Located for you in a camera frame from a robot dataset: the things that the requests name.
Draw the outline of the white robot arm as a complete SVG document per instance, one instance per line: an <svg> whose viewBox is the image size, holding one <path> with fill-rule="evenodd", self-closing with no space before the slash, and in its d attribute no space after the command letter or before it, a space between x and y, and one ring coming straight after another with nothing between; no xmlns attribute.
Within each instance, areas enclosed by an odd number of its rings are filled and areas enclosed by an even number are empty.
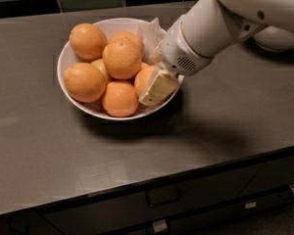
<svg viewBox="0 0 294 235"><path fill-rule="evenodd" d="M164 102L178 87L179 76L195 74L225 48L268 26L294 34L294 0L199 0L151 52L156 68L139 102Z"/></svg>

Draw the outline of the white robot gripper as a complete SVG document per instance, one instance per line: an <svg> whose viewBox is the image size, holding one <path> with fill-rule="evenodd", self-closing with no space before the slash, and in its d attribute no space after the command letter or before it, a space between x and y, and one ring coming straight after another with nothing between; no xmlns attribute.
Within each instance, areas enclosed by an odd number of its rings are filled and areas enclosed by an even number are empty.
<svg viewBox="0 0 294 235"><path fill-rule="evenodd" d="M139 102L145 106L156 106L165 102L178 88L178 74L193 75L207 67L211 57L196 53L186 41L182 31L182 20L179 19L169 28L162 43L159 43L151 54L152 63L170 70L154 70L146 88L139 96Z"/></svg>

